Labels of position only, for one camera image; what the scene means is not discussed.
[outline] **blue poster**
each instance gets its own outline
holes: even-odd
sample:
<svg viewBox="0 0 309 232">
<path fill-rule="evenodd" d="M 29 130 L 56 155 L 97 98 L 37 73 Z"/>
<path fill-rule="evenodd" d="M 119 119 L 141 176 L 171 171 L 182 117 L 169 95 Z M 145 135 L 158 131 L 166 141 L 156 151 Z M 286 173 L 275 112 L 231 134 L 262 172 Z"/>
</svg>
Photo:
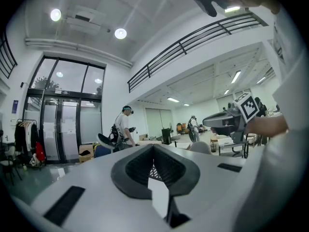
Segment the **blue poster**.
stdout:
<svg viewBox="0 0 309 232">
<path fill-rule="evenodd" d="M 13 107 L 12 107 L 12 114 L 17 113 L 17 106 L 18 106 L 18 101 L 14 100 Z"/>
</svg>

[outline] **black metal railing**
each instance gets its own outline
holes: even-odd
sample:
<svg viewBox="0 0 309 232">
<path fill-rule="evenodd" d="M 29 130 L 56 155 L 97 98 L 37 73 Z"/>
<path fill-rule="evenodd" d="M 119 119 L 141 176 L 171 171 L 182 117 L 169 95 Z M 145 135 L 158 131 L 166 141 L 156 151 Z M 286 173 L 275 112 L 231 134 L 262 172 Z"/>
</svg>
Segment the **black metal railing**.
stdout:
<svg viewBox="0 0 309 232">
<path fill-rule="evenodd" d="M 11 52 L 6 32 L 1 35 L 0 39 L 0 70 L 6 78 L 9 79 L 13 68 L 17 62 Z"/>
<path fill-rule="evenodd" d="M 210 40 L 216 40 L 218 38 L 231 35 L 232 33 L 258 26 L 265 27 L 268 26 L 268 24 L 254 13 L 246 13 L 213 22 L 193 31 L 192 33 L 189 33 L 163 50 L 143 68 L 141 68 L 127 82 L 129 85 L 129 92 L 136 88 L 146 78 L 150 78 L 160 68 L 176 58 L 181 58 L 182 56 L 187 55 L 199 45 Z"/>
</svg>

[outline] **white marker cube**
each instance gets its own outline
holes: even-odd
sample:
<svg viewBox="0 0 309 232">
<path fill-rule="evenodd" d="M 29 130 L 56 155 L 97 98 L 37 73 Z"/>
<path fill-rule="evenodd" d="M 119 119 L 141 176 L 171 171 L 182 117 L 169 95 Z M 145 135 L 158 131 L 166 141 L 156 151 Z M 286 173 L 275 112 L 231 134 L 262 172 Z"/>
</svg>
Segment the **white marker cube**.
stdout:
<svg viewBox="0 0 309 232">
<path fill-rule="evenodd" d="M 246 123 L 253 119 L 259 112 L 251 93 L 243 93 L 233 103 L 240 110 Z"/>
</svg>

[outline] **green floor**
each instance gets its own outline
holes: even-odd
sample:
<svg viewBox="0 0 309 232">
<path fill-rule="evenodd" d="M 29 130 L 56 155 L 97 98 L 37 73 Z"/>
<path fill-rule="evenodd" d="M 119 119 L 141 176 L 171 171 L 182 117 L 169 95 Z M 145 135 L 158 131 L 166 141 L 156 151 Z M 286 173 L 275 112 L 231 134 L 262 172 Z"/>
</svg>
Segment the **green floor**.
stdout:
<svg viewBox="0 0 309 232">
<path fill-rule="evenodd" d="M 13 177 L 14 186 L 11 183 L 10 174 L 6 174 L 6 179 L 2 170 L 0 170 L 0 177 L 6 185 L 9 193 L 23 200 L 27 204 L 31 204 L 35 197 L 44 189 L 56 182 L 61 175 L 69 173 L 78 164 L 61 164 L 61 165 L 47 165 L 39 169 L 19 168 L 18 172 L 22 178 L 19 179 L 15 170 Z"/>
</svg>

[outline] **ceiling pipe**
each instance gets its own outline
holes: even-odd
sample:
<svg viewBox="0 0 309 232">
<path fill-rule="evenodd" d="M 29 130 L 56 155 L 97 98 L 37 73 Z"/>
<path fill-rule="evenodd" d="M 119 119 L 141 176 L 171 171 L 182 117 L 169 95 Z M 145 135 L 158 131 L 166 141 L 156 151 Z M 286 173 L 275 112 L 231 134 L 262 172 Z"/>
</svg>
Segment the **ceiling pipe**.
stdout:
<svg viewBox="0 0 309 232">
<path fill-rule="evenodd" d="M 124 60 L 115 55 L 109 54 L 104 51 L 100 51 L 98 49 L 95 49 L 95 48 L 92 48 L 92 47 L 89 47 L 83 44 L 78 44 L 78 43 L 73 43 L 73 42 L 68 42 L 68 41 L 51 40 L 51 39 L 25 39 L 25 43 L 28 46 L 60 47 L 60 48 L 81 51 L 81 52 L 89 53 L 92 55 L 100 56 L 102 58 L 107 58 L 108 60 L 119 63 L 129 68 L 131 68 L 133 65 L 131 62 L 127 60 Z"/>
</svg>

